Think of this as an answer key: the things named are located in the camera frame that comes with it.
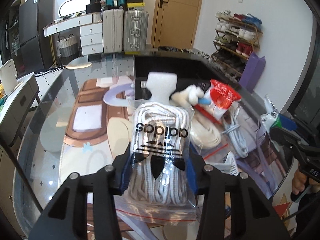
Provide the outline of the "right hand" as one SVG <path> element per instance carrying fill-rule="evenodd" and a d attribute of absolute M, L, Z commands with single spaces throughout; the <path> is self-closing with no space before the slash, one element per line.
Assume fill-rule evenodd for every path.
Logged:
<path fill-rule="evenodd" d="M 300 192 L 303 192 L 307 181 L 309 182 L 309 184 L 311 184 L 311 180 L 308 179 L 305 174 L 300 172 L 299 166 L 298 166 L 292 179 L 292 193 L 297 195 Z"/>

